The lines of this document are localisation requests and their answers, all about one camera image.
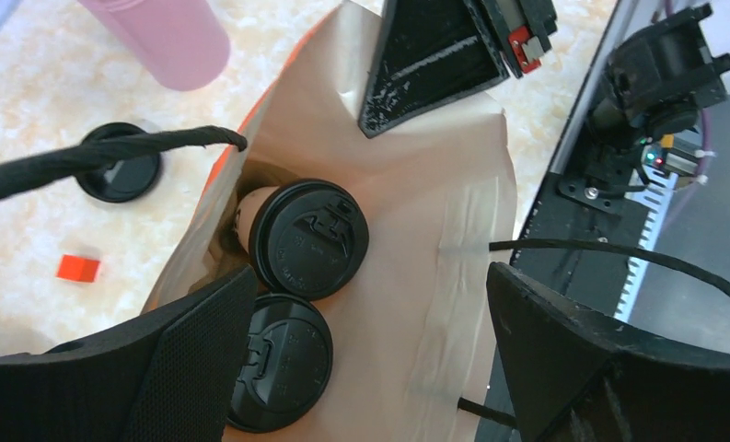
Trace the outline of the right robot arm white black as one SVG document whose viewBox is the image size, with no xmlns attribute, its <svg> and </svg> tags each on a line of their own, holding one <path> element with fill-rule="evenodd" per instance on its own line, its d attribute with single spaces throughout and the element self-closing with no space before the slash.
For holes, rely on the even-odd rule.
<svg viewBox="0 0 730 442">
<path fill-rule="evenodd" d="M 689 125 L 689 114 L 725 99 L 730 54 L 714 54 L 701 29 L 710 5 L 640 29 L 608 56 L 597 124 L 657 138 Z M 388 1 L 358 124 L 378 136 L 541 65 L 557 29 L 550 1 Z"/>
</svg>

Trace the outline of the white paper cup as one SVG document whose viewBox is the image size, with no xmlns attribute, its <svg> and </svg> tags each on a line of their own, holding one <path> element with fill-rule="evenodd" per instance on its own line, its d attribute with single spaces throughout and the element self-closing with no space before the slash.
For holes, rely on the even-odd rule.
<svg viewBox="0 0 730 442">
<path fill-rule="evenodd" d="M 245 252 L 249 252 L 251 228 L 257 218 L 257 213 L 278 189 L 278 186 L 261 187 L 245 195 L 239 202 L 235 212 L 234 228 L 238 242 Z"/>
</svg>

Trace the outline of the orange paper bag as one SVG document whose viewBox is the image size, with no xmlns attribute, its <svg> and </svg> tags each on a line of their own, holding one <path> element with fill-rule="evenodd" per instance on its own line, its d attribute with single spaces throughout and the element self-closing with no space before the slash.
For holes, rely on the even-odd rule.
<svg viewBox="0 0 730 442">
<path fill-rule="evenodd" d="M 82 6 L 28 1 L 0 32 L 0 161 L 71 144 L 115 120 L 151 129 L 241 128 L 221 146 L 168 157 L 142 202 L 97 203 L 72 180 L 0 203 L 0 355 L 35 354 L 134 319 L 239 266 L 215 243 L 243 171 L 273 165 L 341 184 L 364 208 L 362 271 L 320 310 L 334 340 L 331 384 L 269 441 L 470 441 L 495 336 L 485 299 L 490 238 L 519 214 L 506 140 L 489 94 L 366 140 L 358 81 L 376 39 L 363 6 L 292 3 L 274 23 L 257 2 L 226 72 L 189 93 L 162 88 Z M 90 284 L 57 278 L 63 255 L 100 261 Z"/>
</svg>

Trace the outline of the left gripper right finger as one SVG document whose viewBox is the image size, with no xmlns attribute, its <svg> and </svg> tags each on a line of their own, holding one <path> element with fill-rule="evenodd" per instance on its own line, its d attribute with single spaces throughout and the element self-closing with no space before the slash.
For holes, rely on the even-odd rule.
<svg viewBox="0 0 730 442">
<path fill-rule="evenodd" d="M 490 265 L 497 350 L 525 441 L 730 441 L 730 354 L 635 328 Z"/>
</svg>

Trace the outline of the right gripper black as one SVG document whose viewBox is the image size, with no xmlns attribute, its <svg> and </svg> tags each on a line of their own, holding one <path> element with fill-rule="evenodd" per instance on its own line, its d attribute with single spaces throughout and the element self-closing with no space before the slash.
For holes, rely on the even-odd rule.
<svg viewBox="0 0 730 442">
<path fill-rule="evenodd" d="M 557 31 L 551 0 L 474 5 L 480 17 L 470 1 L 385 2 L 358 117 L 365 137 L 502 83 L 505 64 L 516 78 L 542 66 Z"/>
</svg>

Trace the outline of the black cup lid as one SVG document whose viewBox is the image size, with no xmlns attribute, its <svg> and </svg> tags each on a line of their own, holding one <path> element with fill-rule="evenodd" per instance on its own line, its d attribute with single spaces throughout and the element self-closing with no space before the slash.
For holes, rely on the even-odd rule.
<svg viewBox="0 0 730 442">
<path fill-rule="evenodd" d="M 317 301 L 340 291 L 369 245 L 364 212 L 343 187 L 302 179 L 278 186 L 257 213 L 248 255 L 272 291 Z"/>
<path fill-rule="evenodd" d="M 314 305 L 287 294 L 257 297 L 227 422 L 251 434 L 292 425 L 323 395 L 333 358 L 330 328 Z"/>
<path fill-rule="evenodd" d="M 145 130 L 128 122 L 110 122 L 88 133 L 83 142 L 144 133 Z M 162 169 L 162 156 L 154 154 L 90 170 L 76 175 L 75 180 L 89 196 L 105 203 L 122 204 L 150 192 L 158 182 Z"/>
</svg>

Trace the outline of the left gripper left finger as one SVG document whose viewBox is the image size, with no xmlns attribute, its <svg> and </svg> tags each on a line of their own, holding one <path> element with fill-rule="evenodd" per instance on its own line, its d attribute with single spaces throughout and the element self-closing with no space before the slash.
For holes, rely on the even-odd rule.
<svg viewBox="0 0 730 442">
<path fill-rule="evenodd" d="M 258 281 L 242 267 L 46 353 L 0 356 L 0 441 L 218 441 Z"/>
</svg>

